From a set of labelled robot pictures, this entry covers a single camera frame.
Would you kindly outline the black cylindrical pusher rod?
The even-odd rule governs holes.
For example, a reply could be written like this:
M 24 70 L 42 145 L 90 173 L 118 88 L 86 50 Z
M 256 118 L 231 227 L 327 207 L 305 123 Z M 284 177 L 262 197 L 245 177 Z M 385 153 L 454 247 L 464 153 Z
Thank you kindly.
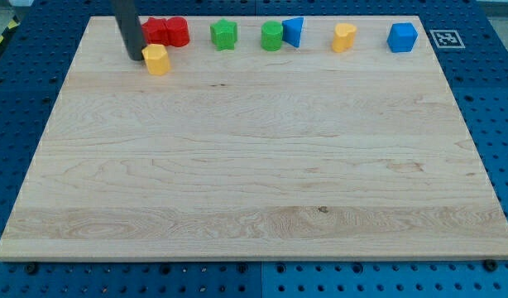
M 147 46 L 133 0 L 110 0 L 113 15 L 131 60 L 144 60 L 142 50 Z

